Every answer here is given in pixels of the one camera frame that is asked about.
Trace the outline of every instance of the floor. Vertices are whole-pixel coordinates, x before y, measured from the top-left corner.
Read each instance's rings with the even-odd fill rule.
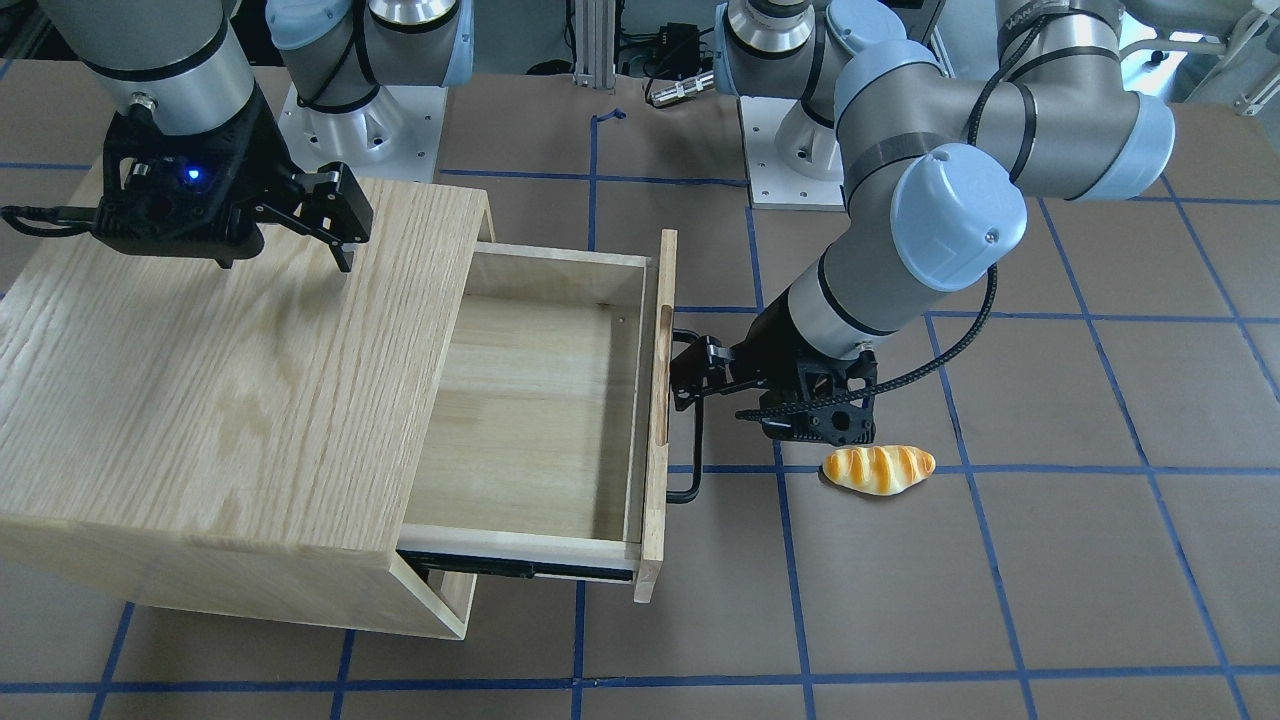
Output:
[[[652,255],[675,227],[678,324],[730,342],[847,224],[748,206],[731,99],[477,76],[451,102],[439,179],[488,190],[500,241]],[[0,717],[1280,717],[1280,161],[1225,108],[1176,114],[1143,197],[1029,200],[988,329],[878,402],[882,442],[938,459],[919,487],[835,488],[822,448],[712,402],[652,605],[483,578],[463,643],[152,610],[4,559]],[[61,201],[109,115],[78,65],[0,65],[0,199]],[[0,231],[0,290],[31,250]]]

